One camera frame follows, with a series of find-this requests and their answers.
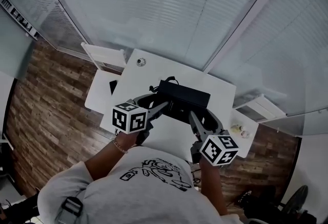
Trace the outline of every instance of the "person's right arm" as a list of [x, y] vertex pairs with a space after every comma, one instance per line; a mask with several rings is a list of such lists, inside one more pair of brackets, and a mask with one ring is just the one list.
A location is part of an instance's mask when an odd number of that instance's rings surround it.
[[209, 199], [220, 216], [228, 215], [219, 169], [212, 166], [204, 157], [201, 158], [199, 165], [201, 168], [201, 193]]

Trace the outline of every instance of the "chair seat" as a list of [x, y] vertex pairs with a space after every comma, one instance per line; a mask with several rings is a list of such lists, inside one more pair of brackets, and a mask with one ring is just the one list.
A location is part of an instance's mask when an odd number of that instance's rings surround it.
[[97, 70], [85, 102], [85, 107], [104, 114], [106, 103], [112, 96], [109, 82], [119, 80], [120, 75]]

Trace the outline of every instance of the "frosted glass panel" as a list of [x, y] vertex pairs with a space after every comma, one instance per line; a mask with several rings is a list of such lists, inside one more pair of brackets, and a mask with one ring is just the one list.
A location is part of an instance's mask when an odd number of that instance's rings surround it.
[[202, 68], [249, 0], [60, 0], [91, 42]]
[[55, 47], [85, 53], [81, 36], [69, 22], [56, 0], [10, 0], [38, 32]]
[[211, 74], [288, 115], [328, 107], [328, 0], [270, 0]]
[[0, 71], [23, 79], [27, 70], [34, 39], [0, 7]]

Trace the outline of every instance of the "forearm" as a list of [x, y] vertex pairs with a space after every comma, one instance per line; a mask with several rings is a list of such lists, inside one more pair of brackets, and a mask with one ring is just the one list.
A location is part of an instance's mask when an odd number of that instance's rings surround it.
[[[122, 149], [128, 150], [135, 144], [136, 137], [137, 134], [119, 133], [115, 140]], [[113, 142], [110, 142], [96, 155], [88, 159], [85, 164], [93, 180], [97, 180], [106, 177], [123, 155], [124, 153]]]
[[228, 214], [218, 168], [203, 167], [201, 169], [201, 193], [209, 199], [221, 216]]

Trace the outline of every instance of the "chair backrest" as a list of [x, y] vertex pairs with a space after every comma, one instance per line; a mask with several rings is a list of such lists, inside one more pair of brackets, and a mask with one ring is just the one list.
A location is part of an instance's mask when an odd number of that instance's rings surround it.
[[286, 114], [270, 100], [268, 100], [263, 94], [256, 96], [249, 102], [234, 107], [234, 109], [239, 109], [245, 106], [253, 109], [255, 112], [265, 117], [265, 119], [257, 121], [258, 123], [264, 123], [278, 118], [286, 117]]
[[246, 220], [244, 224], [268, 224], [268, 223], [260, 219], [249, 218]]
[[81, 43], [81, 46], [98, 69], [103, 70], [100, 64], [104, 65], [104, 63], [123, 68], [127, 64], [123, 49], [115, 50], [106, 47], [88, 45], [86, 43]]

